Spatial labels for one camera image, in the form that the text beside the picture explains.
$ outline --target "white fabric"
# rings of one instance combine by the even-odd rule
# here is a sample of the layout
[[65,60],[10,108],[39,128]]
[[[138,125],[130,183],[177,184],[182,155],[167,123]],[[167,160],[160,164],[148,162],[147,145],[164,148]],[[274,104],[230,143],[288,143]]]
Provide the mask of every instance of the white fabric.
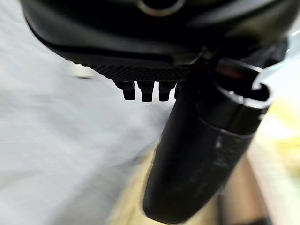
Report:
[[127,102],[66,64],[0,0],[1,225],[103,225],[168,117],[172,101]]

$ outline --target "black plastic tab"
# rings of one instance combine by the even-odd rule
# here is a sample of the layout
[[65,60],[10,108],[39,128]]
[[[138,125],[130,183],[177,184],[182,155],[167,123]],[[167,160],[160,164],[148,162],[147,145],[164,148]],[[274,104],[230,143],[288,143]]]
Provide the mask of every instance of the black plastic tab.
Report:
[[183,83],[184,82],[178,82],[177,85],[176,85],[176,89],[175,89],[175,99],[178,99],[178,96],[182,90],[182,87],[183,87]]
[[123,90],[125,100],[135,100],[135,83],[133,81],[114,81],[114,83]]
[[176,82],[159,82],[159,100],[169,101],[170,91],[175,88]]
[[137,85],[141,89],[142,92],[142,101],[143,102],[151,102],[152,101],[152,94],[154,88],[154,81],[140,81],[137,82]]

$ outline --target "circular hole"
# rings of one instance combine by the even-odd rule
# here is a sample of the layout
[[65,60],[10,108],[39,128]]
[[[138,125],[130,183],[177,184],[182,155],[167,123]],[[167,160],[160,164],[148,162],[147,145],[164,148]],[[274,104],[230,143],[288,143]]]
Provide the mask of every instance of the circular hole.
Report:
[[140,0],[138,7],[151,16],[168,16],[180,10],[184,3],[185,0]]
[[142,0],[142,2],[152,9],[166,9],[174,6],[178,0]]

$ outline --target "black device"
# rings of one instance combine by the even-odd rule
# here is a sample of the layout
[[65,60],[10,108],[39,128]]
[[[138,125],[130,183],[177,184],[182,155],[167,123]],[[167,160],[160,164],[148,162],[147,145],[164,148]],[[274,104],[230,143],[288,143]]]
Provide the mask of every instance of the black device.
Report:
[[281,62],[300,0],[21,0],[35,36],[112,79],[127,100],[176,88],[145,214],[188,220],[224,185],[272,103],[257,76]]

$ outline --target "black cylindrical handle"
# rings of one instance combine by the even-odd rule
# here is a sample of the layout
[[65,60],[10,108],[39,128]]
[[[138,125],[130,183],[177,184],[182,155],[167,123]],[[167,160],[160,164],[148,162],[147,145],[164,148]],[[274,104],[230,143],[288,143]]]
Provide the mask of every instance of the black cylindrical handle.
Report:
[[[259,124],[258,116],[270,106],[266,104],[269,99],[255,100],[256,105],[247,105],[249,99],[241,101],[242,97],[236,102],[232,98],[234,93],[214,82],[200,96],[189,85],[186,83],[164,129],[143,200],[145,214],[166,224],[188,220],[226,182],[251,143]],[[223,119],[214,124],[216,109],[223,109],[218,112]],[[241,129],[242,134],[226,130],[227,127],[239,131],[235,127],[242,121],[241,116],[247,120],[245,124],[256,122],[256,129],[253,126],[250,129],[252,133],[247,129]],[[224,127],[218,127],[220,121]]]

